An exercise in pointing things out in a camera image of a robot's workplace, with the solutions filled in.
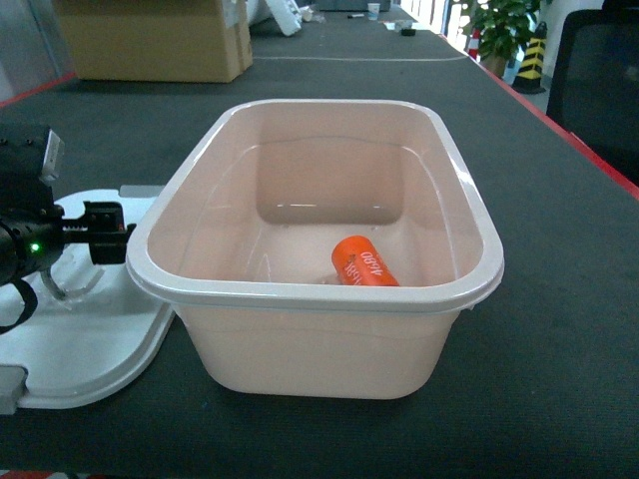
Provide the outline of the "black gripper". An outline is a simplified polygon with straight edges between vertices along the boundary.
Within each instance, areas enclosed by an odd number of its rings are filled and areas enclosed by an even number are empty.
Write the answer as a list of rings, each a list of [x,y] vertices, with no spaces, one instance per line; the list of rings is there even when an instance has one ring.
[[[1,125],[1,284],[13,285],[23,311],[3,334],[23,324],[36,311],[37,294],[25,277],[38,272],[57,299],[70,299],[81,290],[65,290],[52,278],[51,268],[65,247],[85,243],[92,263],[121,264],[135,229],[126,225],[117,202],[84,203],[83,214],[65,217],[54,202],[51,183],[59,176],[64,143],[46,125]]]

